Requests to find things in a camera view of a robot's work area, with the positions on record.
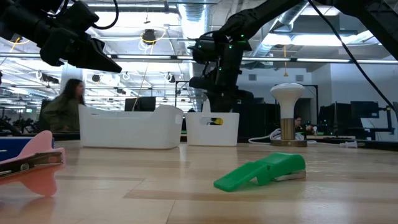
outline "white bin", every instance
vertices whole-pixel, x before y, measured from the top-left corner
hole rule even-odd
[[[183,111],[160,105],[154,112],[103,111],[79,106],[83,147],[171,149],[180,144]]]
[[[223,124],[206,125],[201,122],[203,118],[221,118]],[[185,120],[191,146],[236,146],[238,143],[238,113],[187,113]]]

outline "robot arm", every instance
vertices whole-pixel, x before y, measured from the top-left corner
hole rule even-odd
[[[204,34],[196,40],[193,59],[202,64],[215,63],[215,68],[202,77],[190,80],[190,86],[207,90],[212,112],[229,112],[236,100],[252,94],[236,86],[243,52],[252,50],[248,39],[267,22],[297,5],[302,0],[268,0],[254,9],[232,15],[212,37]],[[375,37],[398,58],[398,15],[384,0],[316,0],[335,6],[345,14],[357,17]]]
[[[120,72],[121,67],[103,53],[104,42],[91,38],[85,31],[99,17],[87,4],[77,1],[56,17],[62,0],[0,0],[0,36],[11,40],[15,33],[35,42],[40,57],[52,66],[60,59],[78,68]]]

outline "pink object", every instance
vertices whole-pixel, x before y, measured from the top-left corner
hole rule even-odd
[[[34,170],[23,172],[21,174],[11,175],[9,177],[0,178],[0,185],[9,184],[12,182],[22,182],[29,190],[39,195],[51,197],[57,192],[57,185],[55,183],[55,171],[63,169],[66,164],[64,148],[52,148],[52,133],[50,131],[43,131],[31,139],[23,148],[21,153],[12,159],[1,161],[5,164],[12,161],[24,159],[33,156],[38,152],[61,152],[62,165],[37,167]]]

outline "person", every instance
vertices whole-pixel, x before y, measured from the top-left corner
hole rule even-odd
[[[84,105],[84,85],[79,79],[67,81],[62,94],[49,103],[43,112],[53,133],[79,132],[79,105]]]
[[[296,131],[303,130],[303,127],[301,127],[301,117],[300,116],[294,117],[294,126],[295,126]]]
[[[312,134],[313,133],[312,126],[307,126],[307,127],[303,128],[303,126],[301,125],[301,122],[302,122],[301,116],[294,117],[294,126],[296,129],[296,132]]]

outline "green clip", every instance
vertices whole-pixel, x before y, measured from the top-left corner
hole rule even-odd
[[[305,161],[301,155],[277,152],[256,162],[247,162],[214,181],[214,186],[226,192],[232,192],[255,177],[258,184],[263,186],[276,177],[299,170],[305,170]]]

